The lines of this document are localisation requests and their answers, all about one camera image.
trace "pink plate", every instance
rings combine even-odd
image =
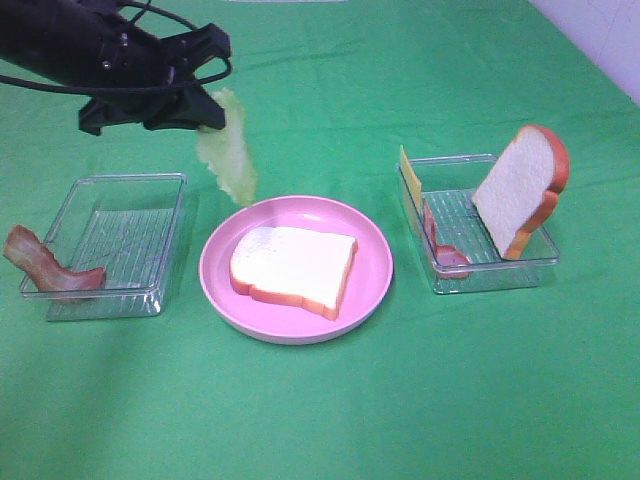
[[[309,228],[358,240],[336,320],[299,307],[273,305],[239,295],[229,280],[229,260],[240,238],[257,226]],[[358,210],[323,197],[277,197],[240,210],[209,237],[199,264],[205,295],[225,320],[259,340],[308,344],[338,337],[364,322],[384,298],[393,276],[391,250],[380,229]]]

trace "bread slice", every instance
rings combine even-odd
[[[335,320],[357,248],[349,235],[256,227],[231,255],[231,286],[261,302],[298,306]]]
[[[569,180],[569,155],[546,127],[525,125],[472,196],[500,256],[520,258]]]

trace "plate rim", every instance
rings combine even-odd
[[[251,211],[252,209],[260,208],[264,204],[292,202],[292,201],[295,202],[296,200],[333,204],[335,206],[338,206],[340,209],[349,211],[352,214],[355,214],[358,217],[360,217],[362,220],[364,220],[367,227],[371,229],[371,231],[377,237],[377,240],[381,241],[381,245],[383,246],[382,250],[384,251],[383,264],[387,272],[386,272],[386,277],[382,282],[380,291],[377,292],[375,299],[371,302],[371,305],[366,309],[364,314],[361,315],[360,317],[356,318],[353,321],[349,321],[347,324],[342,325],[340,328],[332,329],[328,332],[319,332],[314,335],[287,334],[286,336],[284,336],[274,332],[269,332],[264,328],[249,327],[243,324],[242,322],[238,322],[237,320],[230,318],[230,317],[233,317],[233,314],[231,312],[228,312],[228,309],[223,308],[222,305],[220,305],[220,303],[216,301],[216,299],[213,297],[213,294],[209,292],[209,289],[206,288],[207,282],[205,282],[204,260],[213,239],[217,235],[220,235],[220,231],[222,231],[224,228],[228,228],[228,225],[234,222],[238,217],[245,216],[247,215],[248,211]],[[249,207],[245,207],[241,210],[238,210],[237,212],[227,217],[222,223],[220,223],[213,230],[213,232],[209,235],[209,237],[207,238],[202,248],[202,252],[200,253],[200,258],[198,261],[198,276],[200,279],[200,286],[203,290],[203,293],[205,294],[205,297],[207,298],[211,306],[213,306],[214,309],[217,311],[217,313],[223,318],[223,320],[225,320],[225,322],[229,324],[231,327],[233,327],[234,329],[238,330],[239,332],[247,336],[250,336],[255,339],[268,342],[268,343],[283,344],[283,345],[306,345],[306,344],[312,344],[312,343],[320,343],[320,342],[328,341],[333,338],[342,336],[348,333],[349,331],[355,329],[360,324],[362,324],[365,320],[367,320],[373,314],[373,312],[379,307],[379,305],[382,303],[382,301],[384,300],[385,296],[389,291],[389,287],[394,277],[394,259],[393,259],[393,253],[391,251],[389,242],[386,236],[384,235],[384,233],[382,232],[382,230],[380,229],[380,227],[360,210],[356,209],[355,207],[347,203],[344,203],[329,197],[294,194],[294,195],[283,195],[283,196],[271,197],[271,198],[261,200]]]

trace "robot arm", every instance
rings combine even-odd
[[[202,84],[231,73],[228,35],[214,24],[202,28],[176,15],[124,0],[0,0],[0,58],[61,85],[0,76],[13,85],[89,95],[79,128],[141,122],[148,130],[225,126],[224,110]],[[118,12],[141,11],[132,20]],[[191,31],[156,38],[135,25],[145,12],[161,13]],[[204,79],[194,72],[214,58],[226,70]]]

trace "bread crust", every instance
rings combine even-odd
[[[560,140],[560,138],[547,127],[530,124],[522,127],[513,142],[517,142],[519,140],[519,137],[526,131],[525,129],[536,129],[544,135],[551,147],[555,168],[551,182],[542,194],[540,205],[527,219],[527,221],[516,231],[513,241],[503,255],[503,258],[507,260],[517,260],[520,258],[523,250],[529,243],[531,234],[540,225],[542,225],[547,218],[549,218],[551,213],[553,213],[553,210],[558,205],[558,195],[564,190],[567,182],[569,181],[569,153],[567,152],[567,148],[562,140]]]

